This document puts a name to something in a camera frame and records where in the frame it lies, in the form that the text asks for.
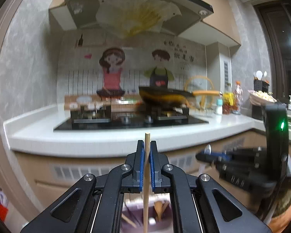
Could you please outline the black gas stove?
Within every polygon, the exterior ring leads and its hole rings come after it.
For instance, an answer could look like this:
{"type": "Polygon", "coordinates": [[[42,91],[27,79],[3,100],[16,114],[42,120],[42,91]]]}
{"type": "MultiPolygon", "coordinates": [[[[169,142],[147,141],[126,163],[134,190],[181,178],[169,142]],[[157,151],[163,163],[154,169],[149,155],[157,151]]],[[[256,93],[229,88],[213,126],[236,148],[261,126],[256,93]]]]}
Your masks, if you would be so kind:
{"type": "Polygon", "coordinates": [[[187,107],[176,110],[136,104],[131,107],[105,105],[87,110],[82,106],[79,110],[72,110],[70,118],[57,125],[54,131],[158,128],[207,123],[191,116],[187,107]]]}

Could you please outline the white soap dispenser bottle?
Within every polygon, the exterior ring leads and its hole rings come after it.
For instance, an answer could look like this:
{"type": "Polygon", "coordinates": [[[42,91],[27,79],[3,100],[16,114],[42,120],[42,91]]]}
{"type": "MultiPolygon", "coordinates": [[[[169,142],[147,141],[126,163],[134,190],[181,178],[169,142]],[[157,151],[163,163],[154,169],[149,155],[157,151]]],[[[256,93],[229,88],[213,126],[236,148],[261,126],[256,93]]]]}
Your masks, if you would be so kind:
{"type": "Polygon", "coordinates": [[[291,110],[291,95],[289,95],[288,110],[291,110]]]}

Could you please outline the black utensil holder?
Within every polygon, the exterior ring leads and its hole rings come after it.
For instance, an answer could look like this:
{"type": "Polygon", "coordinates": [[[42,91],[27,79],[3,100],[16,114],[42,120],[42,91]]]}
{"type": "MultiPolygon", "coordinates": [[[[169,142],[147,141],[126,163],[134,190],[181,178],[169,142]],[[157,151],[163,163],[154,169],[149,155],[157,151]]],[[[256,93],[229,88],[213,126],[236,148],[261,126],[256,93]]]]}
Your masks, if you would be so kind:
{"type": "Polygon", "coordinates": [[[267,75],[267,71],[258,70],[254,73],[253,89],[255,91],[269,92],[269,82],[266,80],[267,75]]]}

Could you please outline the wooden spoon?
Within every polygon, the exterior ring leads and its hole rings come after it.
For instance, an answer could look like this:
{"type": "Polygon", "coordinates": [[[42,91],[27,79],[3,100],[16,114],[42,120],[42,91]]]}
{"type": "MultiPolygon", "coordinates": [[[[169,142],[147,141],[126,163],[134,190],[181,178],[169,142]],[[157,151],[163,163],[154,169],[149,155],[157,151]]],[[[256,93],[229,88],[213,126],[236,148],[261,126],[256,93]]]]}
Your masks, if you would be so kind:
{"type": "Polygon", "coordinates": [[[156,222],[160,222],[163,219],[165,219],[165,217],[166,217],[165,211],[168,207],[169,207],[168,200],[154,202],[154,210],[157,214],[155,217],[156,222]]]}

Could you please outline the cartoon couple wall sticker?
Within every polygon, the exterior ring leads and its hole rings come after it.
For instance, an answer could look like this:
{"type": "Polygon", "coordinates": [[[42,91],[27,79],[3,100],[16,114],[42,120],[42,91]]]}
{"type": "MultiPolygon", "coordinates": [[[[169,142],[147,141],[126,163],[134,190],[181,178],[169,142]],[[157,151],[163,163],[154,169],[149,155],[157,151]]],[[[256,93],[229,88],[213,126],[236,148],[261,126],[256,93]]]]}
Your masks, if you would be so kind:
{"type": "Polygon", "coordinates": [[[102,29],[71,30],[62,38],[57,100],[92,95],[112,79],[127,95],[137,94],[155,76],[181,90],[192,76],[206,76],[205,46],[167,34],[145,32],[120,39],[102,29]]]}

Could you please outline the dark window frame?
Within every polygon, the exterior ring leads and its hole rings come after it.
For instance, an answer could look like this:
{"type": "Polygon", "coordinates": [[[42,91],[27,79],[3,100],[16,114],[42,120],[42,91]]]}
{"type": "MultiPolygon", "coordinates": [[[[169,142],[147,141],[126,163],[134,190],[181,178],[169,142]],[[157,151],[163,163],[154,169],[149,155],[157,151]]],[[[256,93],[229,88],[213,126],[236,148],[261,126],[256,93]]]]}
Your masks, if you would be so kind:
{"type": "Polygon", "coordinates": [[[275,98],[287,103],[291,96],[291,5],[284,1],[254,6],[265,35],[275,98]]]}

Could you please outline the white blue cap bottle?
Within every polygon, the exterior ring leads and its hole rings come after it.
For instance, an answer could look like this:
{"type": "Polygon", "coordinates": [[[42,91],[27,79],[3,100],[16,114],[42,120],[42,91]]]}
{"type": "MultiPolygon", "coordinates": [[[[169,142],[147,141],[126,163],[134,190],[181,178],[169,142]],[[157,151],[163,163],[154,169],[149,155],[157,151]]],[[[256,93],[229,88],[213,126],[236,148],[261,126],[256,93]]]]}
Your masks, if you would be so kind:
{"type": "Polygon", "coordinates": [[[217,99],[217,105],[216,105],[215,113],[217,115],[222,115],[223,114],[223,99],[221,99],[221,98],[217,99]]]}

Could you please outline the glass pan lid orange rim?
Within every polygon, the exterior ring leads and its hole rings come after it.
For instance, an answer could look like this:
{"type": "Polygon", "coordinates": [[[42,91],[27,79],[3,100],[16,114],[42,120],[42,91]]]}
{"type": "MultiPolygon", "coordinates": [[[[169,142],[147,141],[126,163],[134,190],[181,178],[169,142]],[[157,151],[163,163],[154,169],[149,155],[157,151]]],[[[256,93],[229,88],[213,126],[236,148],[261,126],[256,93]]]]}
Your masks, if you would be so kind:
{"type": "Polygon", "coordinates": [[[196,80],[205,81],[206,84],[210,84],[210,89],[206,90],[193,90],[191,91],[193,96],[189,96],[189,99],[186,101],[186,106],[192,110],[204,111],[210,109],[216,98],[221,94],[220,91],[213,90],[214,85],[212,80],[208,79],[206,76],[196,75],[188,78],[184,84],[184,90],[189,91],[189,87],[193,86],[193,82],[196,80]]]}

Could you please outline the orange drink bottle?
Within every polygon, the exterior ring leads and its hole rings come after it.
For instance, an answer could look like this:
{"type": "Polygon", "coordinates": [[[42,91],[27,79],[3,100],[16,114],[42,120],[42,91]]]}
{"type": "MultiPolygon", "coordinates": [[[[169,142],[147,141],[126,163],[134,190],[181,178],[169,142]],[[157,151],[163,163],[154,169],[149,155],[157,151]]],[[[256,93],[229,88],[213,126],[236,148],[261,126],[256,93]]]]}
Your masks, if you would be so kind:
{"type": "Polygon", "coordinates": [[[242,105],[242,101],[243,101],[243,90],[241,88],[240,81],[236,81],[233,100],[234,100],[233,113],[240,115],[241,114],[241,105],[242,105]]]}

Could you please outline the grey ventilation grille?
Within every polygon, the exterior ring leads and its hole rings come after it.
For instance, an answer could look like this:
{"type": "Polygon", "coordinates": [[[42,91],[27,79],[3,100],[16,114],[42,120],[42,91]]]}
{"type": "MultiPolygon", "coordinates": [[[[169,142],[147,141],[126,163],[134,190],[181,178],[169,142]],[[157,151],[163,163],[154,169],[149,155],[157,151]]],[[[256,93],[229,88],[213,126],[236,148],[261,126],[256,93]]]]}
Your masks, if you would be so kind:
{"type": "MultiPolygon", "coordinates": [[[[230,143],[225,140],[219,140],[209,143],[211,152],[220,152],[234,147],[240,147],[244,143],[244,139],[236,139],[230,143]]],[[[206,145],[199,145],[173,151],[164,151],[169,163],[182,168],[184,171],[196,171],[199,166],[196,160],[198,152],[204,152],[206,145]]],[[[91,158],[91,159],[64,159],[56,158],[48,162],[48,171],[52,178],[57,181],[72,182],[79,180],[86,174],[101,176],[109,173],[114,167],[121,166],[122,170],[128,171],[131,166],[125,163],[126,158],[91,158]]]]}

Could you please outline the white stone countertop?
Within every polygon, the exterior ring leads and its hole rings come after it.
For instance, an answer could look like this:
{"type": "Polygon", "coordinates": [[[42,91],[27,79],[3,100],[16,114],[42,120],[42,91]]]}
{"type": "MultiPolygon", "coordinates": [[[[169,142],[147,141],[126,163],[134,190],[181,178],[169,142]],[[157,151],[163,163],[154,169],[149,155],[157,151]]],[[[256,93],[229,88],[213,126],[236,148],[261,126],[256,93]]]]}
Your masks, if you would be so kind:
{"type": "Polygon", "coordinates": [[[245,115],[198,114],[204,124],[158,128],[55,131],[70,114],[63,105],[50,105],[4,122],[8,148],[35,155],[56,157],[115,157],[135,151],[138,140],[150,133],[159,151],[207,144],[256,129],[264,131],[263,121],[245,115]]]}

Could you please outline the yellow seasoning jar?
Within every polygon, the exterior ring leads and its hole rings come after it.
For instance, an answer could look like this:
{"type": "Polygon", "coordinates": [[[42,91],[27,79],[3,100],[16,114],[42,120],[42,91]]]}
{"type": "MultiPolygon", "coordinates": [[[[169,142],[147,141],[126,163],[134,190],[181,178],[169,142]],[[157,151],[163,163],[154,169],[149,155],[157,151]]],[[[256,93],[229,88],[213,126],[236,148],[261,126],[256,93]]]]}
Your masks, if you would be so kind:
{"type": "Polygon", "coordinates": [[[225,92],[223,93],[223,114],[228,115],[233,108],[234,104],[234,93],[232,92],[225,92]]]}

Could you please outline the long wooden chopstick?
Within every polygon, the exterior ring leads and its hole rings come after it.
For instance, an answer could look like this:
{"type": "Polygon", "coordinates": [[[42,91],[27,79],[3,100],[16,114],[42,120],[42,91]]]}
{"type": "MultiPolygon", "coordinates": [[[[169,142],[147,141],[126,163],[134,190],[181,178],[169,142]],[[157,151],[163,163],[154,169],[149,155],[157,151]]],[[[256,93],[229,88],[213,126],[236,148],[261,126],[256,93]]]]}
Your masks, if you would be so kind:
{"type": "Polygon", "coordinates": [[[121,214],[121,218],[126,221],[129,225],[131,225],[134,228],[137,228],[136,223],[134,223],[132,220],[130,220],[126,215],[121,214]]]}

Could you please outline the black yellow frying pan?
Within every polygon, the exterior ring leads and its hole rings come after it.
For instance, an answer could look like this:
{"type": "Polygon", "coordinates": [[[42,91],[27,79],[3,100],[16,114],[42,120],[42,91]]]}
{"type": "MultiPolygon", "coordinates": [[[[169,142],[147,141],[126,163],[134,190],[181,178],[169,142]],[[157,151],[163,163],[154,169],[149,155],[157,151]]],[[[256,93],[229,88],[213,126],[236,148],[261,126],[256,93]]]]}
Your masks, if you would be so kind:
{"type": "Polygon", "coordinates": [[[154,107],[180,107],[193,94],[185,90],[165,87],[139,86],[139,95],[145,104],[154,107]]]}

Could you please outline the range hood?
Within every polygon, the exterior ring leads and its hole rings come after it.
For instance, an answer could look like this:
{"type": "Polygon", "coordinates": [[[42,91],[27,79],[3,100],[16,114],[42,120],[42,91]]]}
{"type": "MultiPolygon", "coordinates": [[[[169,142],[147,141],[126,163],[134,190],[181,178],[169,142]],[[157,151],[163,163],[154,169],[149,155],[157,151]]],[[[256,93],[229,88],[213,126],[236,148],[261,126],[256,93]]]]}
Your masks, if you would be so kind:
{"type": "Polygon", "coordinates": [[[127,38],[145,31],[184,36],[213,7],[202,0],[53,0],[49,12],[65,31],[104,28],[127,38]]]}

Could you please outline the white plastic spoon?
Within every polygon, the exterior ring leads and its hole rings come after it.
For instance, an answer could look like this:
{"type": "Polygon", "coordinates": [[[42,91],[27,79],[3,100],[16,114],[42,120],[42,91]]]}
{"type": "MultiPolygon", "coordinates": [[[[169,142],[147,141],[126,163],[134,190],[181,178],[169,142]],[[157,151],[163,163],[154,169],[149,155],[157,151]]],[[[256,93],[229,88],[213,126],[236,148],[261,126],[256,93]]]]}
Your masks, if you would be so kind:
{"type": "MultiPolygon", "coordinates": [[[[211,145],[210,144],[206,145],[206,147],[204,149],[204,153],[205,154],[211,154],[211,145]]],[[[201,163],[199,165],[198,175],[204,174],[206,167],[207,167],[206,163],[201,163]]]]}

